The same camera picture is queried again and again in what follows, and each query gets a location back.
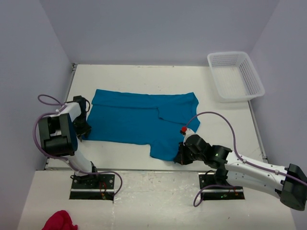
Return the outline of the blue t shirt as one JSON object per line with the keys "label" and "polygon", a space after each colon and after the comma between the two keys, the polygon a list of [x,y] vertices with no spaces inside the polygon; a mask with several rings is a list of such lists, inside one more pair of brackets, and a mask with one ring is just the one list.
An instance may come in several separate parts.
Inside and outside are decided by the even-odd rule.
{"label": "blue t shirt", "polygon": [[96,90],[86,140],[150,145],[150,156],[172,161],[187,125],[197,131],[199,101],[194,93],[151,95]]}

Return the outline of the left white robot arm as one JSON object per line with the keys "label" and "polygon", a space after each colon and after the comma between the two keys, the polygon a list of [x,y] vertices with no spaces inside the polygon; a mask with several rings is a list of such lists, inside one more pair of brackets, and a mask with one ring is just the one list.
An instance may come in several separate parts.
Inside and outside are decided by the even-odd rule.
{"label": "left white robot arm", "polygon": [[78,150],[83,137],[88,137],[92,127],[87,123],[89,102],[82,96],[75,96],[72,101],[50,103],[60,106],[53,113],[41,115],[33,127],[33,139],[37,148],[46,157],[66,163],[74,175],[83,178],[89,188],[99,185],[100,177],[94,164]]}

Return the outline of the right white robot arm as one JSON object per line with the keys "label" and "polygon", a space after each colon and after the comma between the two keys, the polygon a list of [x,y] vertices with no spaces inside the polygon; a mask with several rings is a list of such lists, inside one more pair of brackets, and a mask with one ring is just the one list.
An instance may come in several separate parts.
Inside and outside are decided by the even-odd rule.
{"label": "right white robot arm", "polygon": [[211,187],[247,187],[270,194],[294,210],[305,210],[307,177],[295,164],[285,167],[237,156],[231,149],[210,145],[196,134],[179,143],[174,158],[174,162],[181,165],[194,161],[215,169]]}

